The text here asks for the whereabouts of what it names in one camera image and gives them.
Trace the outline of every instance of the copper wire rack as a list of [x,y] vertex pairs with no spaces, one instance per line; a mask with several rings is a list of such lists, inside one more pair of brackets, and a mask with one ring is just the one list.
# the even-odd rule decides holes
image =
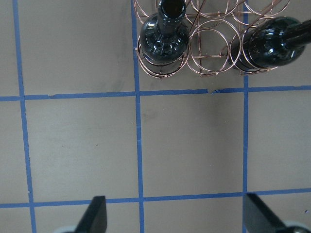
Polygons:
[[[151,16],[140,6],[139,0],[134,1],[134,10],[140,23]],[[155,12],[160,0],[154,0]],[[217,75],[226,72],[235,67],[241,74],[257,74],[270,71],[274,68],[259,68],[250,63],[243,49],[243,40],[245,34],[253,28],[256,28],[264,21],[274,18],[282,12],[290,3],[290,0],[272,0],[262,9],[253,9],[247,0],[225,0],[225,9],[219,9],[217,12],[205,12],[204,6],[208,6],[207,0],[186,0],[187,11],[186,21],[189,23],[190,42],[187,50],[181,58],[173,63],[159,66],[146,60],[141,51],[140,38],[136,47],[137,57],[141,68],[149,75],[155,78],[166,78],[174,75],[184,67],[188,67],[194,73],[200,76]],[[202,48],[202,42],[208,34],[214,34],[217,40],[217,46],[221,47],[216,52],[205,52]],[[233,40],[239,41],[239,53],[236,59],[231,55],[231,44]],[[252,70],[242,70],[235,66],[239,56],[245,57],[245,60],[254,67]],[[210,67],[210,64],[217,64],[216,67]]]

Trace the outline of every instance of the dark glass bottle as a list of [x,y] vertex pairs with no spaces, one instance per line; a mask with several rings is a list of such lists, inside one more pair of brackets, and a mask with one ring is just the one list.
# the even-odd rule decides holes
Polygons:
[[[277,17],[246,33],[243,48],[251,64],[241,53],[235,65],[244,71],[284,66],[296,60],[310,42],[311,20],[300,23],[292,17]],[[231,46],[233,61],[238,52],[239,41],[236,40]]]
[[176,61],[186,51],[189,31],[182,22],[186,13],[184,0],[162,0],[158,13],[143,24],[140,43],[144,57],[152,64]]

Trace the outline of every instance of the black bottle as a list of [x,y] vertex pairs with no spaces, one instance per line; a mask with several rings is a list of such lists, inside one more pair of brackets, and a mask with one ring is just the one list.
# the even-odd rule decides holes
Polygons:
[[162,0],[158,13],[148,18],[140,31],[144,57],[152,64],[166,65],[186,51],[189,31],[182,22],[186,13],[184,0]]
[[[241,53],[235,66],[243,71],[284,66],[296,60],[310,42],[311,20],[300,23],[292,17],[277,17],[246,33],[243,48],[251,64]],[[239,41],[235,40],[231,46],[233,61],[238,52]]]

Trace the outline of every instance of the bottle mouth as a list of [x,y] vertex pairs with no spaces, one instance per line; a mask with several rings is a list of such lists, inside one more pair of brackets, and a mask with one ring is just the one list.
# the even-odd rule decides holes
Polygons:
[[162,0],[161,8],[169,18],[179,18],[183,16],[186,9],[184,0]]

